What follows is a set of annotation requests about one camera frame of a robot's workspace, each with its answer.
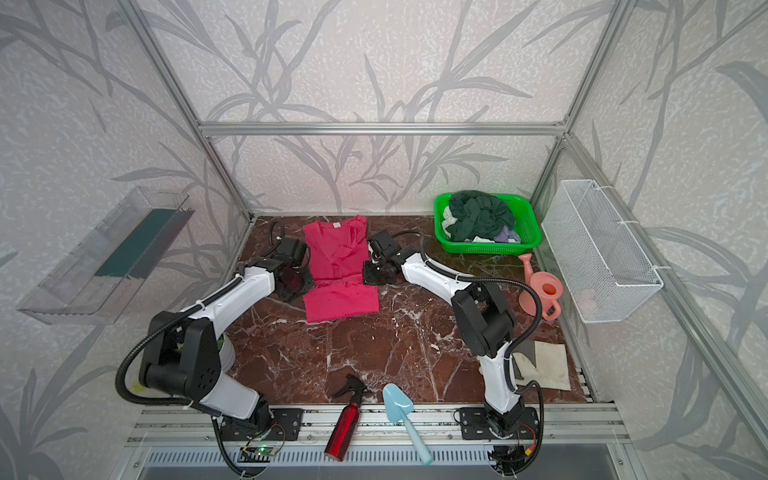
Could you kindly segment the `magenta t-shirt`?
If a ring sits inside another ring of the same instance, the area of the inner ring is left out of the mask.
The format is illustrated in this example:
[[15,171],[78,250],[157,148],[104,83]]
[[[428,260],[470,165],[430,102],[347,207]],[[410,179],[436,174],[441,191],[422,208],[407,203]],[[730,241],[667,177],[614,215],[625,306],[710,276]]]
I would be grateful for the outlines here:
[[370,260],[367,218],[316,221],[304,226],[303,232],[315,282],[304,295],[307,321],[320,323],[377,312],[378,288],[363,282],[363,267]]

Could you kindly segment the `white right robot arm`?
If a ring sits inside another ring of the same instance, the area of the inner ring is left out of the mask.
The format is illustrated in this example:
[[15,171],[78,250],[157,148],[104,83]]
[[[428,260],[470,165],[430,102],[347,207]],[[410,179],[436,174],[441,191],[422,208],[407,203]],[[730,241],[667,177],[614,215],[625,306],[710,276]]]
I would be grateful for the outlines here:
[[488,420],[503,425],[518,419],[524,405],[513,374],[510,347],[514,341],[514,313],[496,282],[482,281],[405,247],[386,231],[368,239],[372,266],[401,274],[453,308],[460,338],[480,362]]

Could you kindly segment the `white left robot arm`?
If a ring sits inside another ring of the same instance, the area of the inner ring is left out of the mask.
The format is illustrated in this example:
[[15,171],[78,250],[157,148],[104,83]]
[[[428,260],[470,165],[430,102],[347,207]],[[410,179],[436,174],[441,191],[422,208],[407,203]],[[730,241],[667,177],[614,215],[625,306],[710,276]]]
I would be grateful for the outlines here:
[[242,265],[233,279],[175,316],[161,312],[150,322],[152,340],[142,349],[139,382],[199,411],[258,436],[274,424],[263,394],[230,377],[222,366],[219,338],[242,314],[275,294],[302,296],[313,286],[303,265],[307,245],[284,238],[264,256]]

